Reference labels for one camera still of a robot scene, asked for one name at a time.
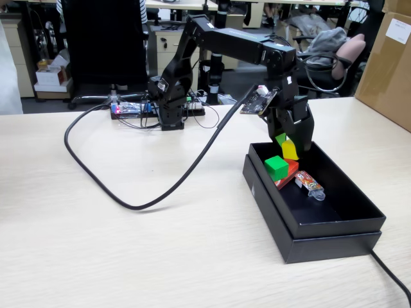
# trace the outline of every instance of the circuit board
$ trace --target circuit board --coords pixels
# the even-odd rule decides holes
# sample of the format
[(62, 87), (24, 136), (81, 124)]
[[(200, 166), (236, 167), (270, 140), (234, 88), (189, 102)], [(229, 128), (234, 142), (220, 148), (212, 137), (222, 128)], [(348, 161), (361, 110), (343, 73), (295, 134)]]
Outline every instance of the circuit board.
[(261, 116), (267, 109), (275, 95), (277, 90), (269, 91), (265, 96), (261, 96), (254, 91), (252, 95), (245, 101), (241, 114), (257, 114)]

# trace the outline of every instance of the gray cloth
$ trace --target gray cloth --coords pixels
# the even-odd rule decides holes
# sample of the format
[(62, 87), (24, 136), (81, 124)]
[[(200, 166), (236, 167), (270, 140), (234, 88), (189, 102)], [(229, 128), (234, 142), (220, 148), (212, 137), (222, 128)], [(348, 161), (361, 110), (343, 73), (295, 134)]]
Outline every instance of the gray cloth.
[[(306, 53), (327, 53), (336, 52), (340, 47), (347, 42), (347, 34), (343, 28), (335, 28), (328, 31), (320, 32), (311, 42)], [(328, 65), (331, 64), (331, 59), (328, 58), (313, 58), (308, 61), (310, 64)]]
[(331, 29), (324, 19), (316, 14), (309, 13), (304, 8), (292, 10), (290, 16), (286, 23), (299, 28), (303, 35), (316, 37), (321, 31)]

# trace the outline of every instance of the green cube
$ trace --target green cube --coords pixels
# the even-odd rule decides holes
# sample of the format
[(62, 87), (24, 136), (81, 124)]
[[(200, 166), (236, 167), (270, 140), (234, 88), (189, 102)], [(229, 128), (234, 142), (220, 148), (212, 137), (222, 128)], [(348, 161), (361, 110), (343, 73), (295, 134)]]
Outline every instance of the green cube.
[(277, 139), (278, 144), (282, 146), (285, 140), (287, 140), (287, 136), (285, 133), (282, 133), (281, 135), (278, 135), (275, 139)]
[(265, 169), (273, 181), (279, 181), (288, 176), (288, 164), (280, 156), (274, 156), (264, 161)]

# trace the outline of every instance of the robotic arm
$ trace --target robotic arm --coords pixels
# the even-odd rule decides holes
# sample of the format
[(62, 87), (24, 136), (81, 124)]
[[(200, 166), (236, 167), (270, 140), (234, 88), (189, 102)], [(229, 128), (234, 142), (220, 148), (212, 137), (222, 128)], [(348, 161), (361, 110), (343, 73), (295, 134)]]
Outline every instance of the robotic arm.
[(281, 133), (294, 142), (297, 154), (311, 146), (314, 120), (306, 97), (299, 97), (294, 76), (296, 50), (251, 33), (230, 28), (216, 29), (205, 15), (192, 16), (184, 28), (177, 52), (162, 76), (150, 78), (148, 95), (159, 107), (165, 130), (183, 129), (181, 121), (186, 96), (193, 79), (191, 55), (198, 47), (241, 61), (267, 67), (267, 88), (277, 89), (261, 117), (267, 117), (268, 133), (275, 141)]

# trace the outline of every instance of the office desk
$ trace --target office desk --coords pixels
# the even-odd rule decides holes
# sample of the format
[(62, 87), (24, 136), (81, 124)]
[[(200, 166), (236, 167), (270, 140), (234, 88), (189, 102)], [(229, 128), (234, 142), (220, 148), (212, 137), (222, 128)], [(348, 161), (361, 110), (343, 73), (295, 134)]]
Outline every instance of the office desk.
[[(19, 0), (28, 1), (32, 3), (57, 3), (57, 0)], [(147, 8), (169, 8), (174, 10), (202, 10), (203, 0), (180, 0), (176, 3), (165, 3), (160, 0), (146, 0)], [(208, 1), (208, 9), (210, 11), (217, 11), (218, 5)]]
[[(411, 287), (411, 133), (354, 98), (310, 106), (313, 140), (387, 215), (375, 250)], [(270, 141), (257, 117), (237, 113), (181, 187), (132, 212), (64, 147), (78, 114), (0, 117), (0, 307), (408, 307), (371, 256), (284, 265), (242, 175), (249, 144)], [(186, 125), (144, 132), (94, 112), (70, 143), (137, 205), (170, 188), (214, 132)]]
[[(305, 5), (330, 5), (330, 6), (344, 6), (344, 0), (241, 0), (242, 2), (264, 2), (264, 3), (277, 3), (277, 4), (305, 4)], [(351, 7), (359, 6), (359, 1), (353, 1)]]

